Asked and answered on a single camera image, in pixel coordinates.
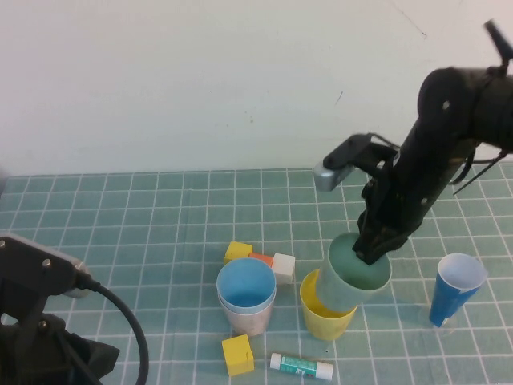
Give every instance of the white block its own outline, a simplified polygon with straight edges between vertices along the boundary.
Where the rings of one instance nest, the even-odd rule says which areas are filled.
[[[276,284],[292,283],[296,258],[292,255],[274,254],[273,272],[276,277]]]

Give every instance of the glue stick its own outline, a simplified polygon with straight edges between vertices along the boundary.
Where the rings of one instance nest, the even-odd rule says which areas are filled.
[[[307,361],[306,359],[297,359],[279,353],[271,355],[271,369],[277,369],[295,375],[303,375],[315,379],[327,379],[331,381],[333,377],[333,365],[329,363],[320,363]]]

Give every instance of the blue cup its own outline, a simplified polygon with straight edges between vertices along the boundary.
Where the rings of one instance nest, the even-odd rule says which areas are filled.
[[[454,253],[438,263],[430,321],[440,327],[487,280],[487,271],[477,258]]]
[[[256,258],[239,258],[226,264],[217,276],[216,286],[223,304],[238,314],[262,311],[276,294],[273,270]]]

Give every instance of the cup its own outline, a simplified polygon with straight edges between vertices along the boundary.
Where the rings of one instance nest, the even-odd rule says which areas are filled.
[[[454,253],[438,263],[430,321],[440,327],[487,280],[488,272],[477,258]]]
[[[226,318],[232,325],[233,330],[237,334],[247,334],[249,337],[259,335],[265,332],[267,329],[267,325],[269,324],[269,320],[271,319],[271,313],[274,305],[274,298],[276,297],[276,291],[274,291],[274,295],[272,297],[271,302],[265,307],[263,310],[255,314],[238,314],[234,311],[231,311],[221,298],[219,297],[219,301],[221,303],[221,307],[223,308],[224,313],[226,314]]]
[[[225,265],[216,286],[221,303],[237,314],[259,313],[276,295],[273,270],[256,258],[239,258]]]
[[[325,341],[339,338],[353,319],[357,306],[351,311],[338,312],[326,308],[315,294],[315,283],[319,277],[319,269],[310,272],[303,282],[299,293],[303,306],[305,324],[313,337]]]
[[[386,255],[367,265],[353,251],[358,234],[346,233],[329,246],[317,279],[317,298],[334,311],[351,311],[379,293],[390,281],[392,266]]]

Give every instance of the black robotic arm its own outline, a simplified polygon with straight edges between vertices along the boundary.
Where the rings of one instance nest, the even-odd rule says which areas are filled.
[[[485,27],[501,55],[499,67],[431,72],[418,95],[417,121],[400,148],[372,142],[376,134],[357,134],[314,169],[320,191],[335,188],[355,167],[371,176],[353,246],[368,265],[406,242],[465,162],[468,170],[477,146],[500,148],[494,163],[513,152],[513,77],[507,76],[513,48],[492,21]]]

